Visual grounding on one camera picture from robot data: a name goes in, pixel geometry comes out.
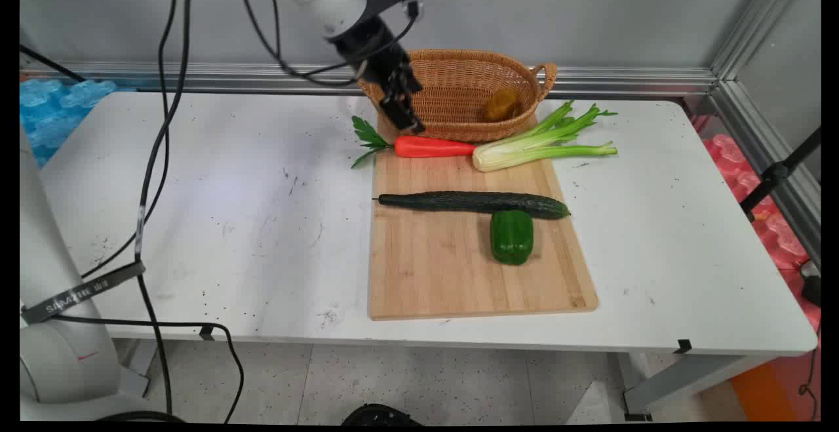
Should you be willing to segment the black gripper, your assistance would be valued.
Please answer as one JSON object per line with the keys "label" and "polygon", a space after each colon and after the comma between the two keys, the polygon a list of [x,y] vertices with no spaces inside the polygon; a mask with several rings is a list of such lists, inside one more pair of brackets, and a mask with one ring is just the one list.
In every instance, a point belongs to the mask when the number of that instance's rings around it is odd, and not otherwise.
{"label": "black gripper", "polygon": [[399,43],[411,28],[412,18],[401,33],[393,35],[389,26],[376,16],[338,37],[328,38],[345,64],[355,71],[352,79],[328,83],[328,86],[353,85],[360,79],[380,85],[383,91],[380,108],[404,134],[425,130],[413,104],[414,95],[423,87],[410,65],[410,56]]}

